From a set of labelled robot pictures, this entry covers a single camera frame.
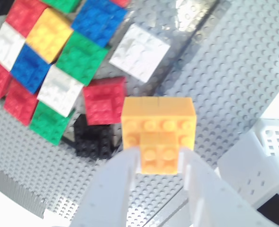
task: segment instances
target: stacked lego bricks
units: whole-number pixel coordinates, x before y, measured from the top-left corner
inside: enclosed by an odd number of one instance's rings
[[[86,116],[74,124],[77,154],[109,158],[110,125],[120,123],[126,79],[93,78],[129,1],[87,0],[71,22],[63,13],[73,12],[79,3],[14,2],[0,28],[0,99],[6,97],[4,108],[22,124],[58,145],[83,96]],[[169,47],[133,24],[110,63],[147,81]]]

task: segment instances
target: lego stud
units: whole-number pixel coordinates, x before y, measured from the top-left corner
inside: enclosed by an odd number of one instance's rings
[[[174,121],[164,121],[162,124],[162,128],[165,131],[174,131],[175,127],[176,125]]]
[[[176,171],[176,169],[174,169],[173,166],[165,166],[163,168],[163,171],[165,174],[173,174]]]
[[[154,131],[156,129],[156,123],[153,121],[144,122],[144,130],[146,131]]]
[[[147,174],[152,174],[153,172],[155,172],[155,167],[153,165],[147,165],[144,168],[144,172]]]
[[[181,128],[183,130],[190,130],[192,128],[192,123],[190,121],[183,121],[181,123]]]
[[[126,138],[126,142],[130,147],[136,146],[138,144],[138,141],[135,136],[128,136]]]
[[[144,151],[144,158],[146,161],[153,161],[156,159],[156,152],[153,149],[147,149]]]
[[[189,147],[191,138],[189,136],[182,136],[180,138],[180,145]]]
[[[137,124],[136,122],[127,122],[124,125],[124,128],[126,129],[126,131],[135,131],[137,129]]]
[[[175,159],[175,152],[173,149],[166,149],[163,154],[163,159],[170,161]]]

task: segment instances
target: white lego brick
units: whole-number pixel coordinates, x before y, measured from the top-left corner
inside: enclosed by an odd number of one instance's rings
[[[115,50],[110,63],[147,82],[170,46],[132,24]]]
[[[67,117],[82,88],[82,83],[53,65],[41,86],[37,99]]]
[[[26,42],[26,39],[7,22],[0,28],[0,64],[8,71]]]

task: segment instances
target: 2x2 lego brick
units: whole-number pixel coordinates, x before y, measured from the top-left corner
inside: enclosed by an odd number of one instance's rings
[[[72,28],[105,47],[127,11],[109,0],[87,0],[72,24]]]
[[[88,85],[108,53],[91,40],[74,32],[56,66],[84,85]]]
[[[81,114],[74,123],[76,154],[92,159],[109,159],[113,154],[113,131],[110,125],[88,126]]]
[[[38,100],[37,94],[31,94],[19,82],[13,80],[4,108],[25,126],[31,123]]]
[[[126,78],[93,80],[83,89],[88,125],[120,123],[126,97]]]

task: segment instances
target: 2x4 lego brick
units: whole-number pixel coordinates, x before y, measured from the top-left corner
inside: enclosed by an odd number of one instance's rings
[[[124,149],[140,147],[143,173],[176,174],[180,147],[194,149],[196,120],[191,98],[127,97]]]

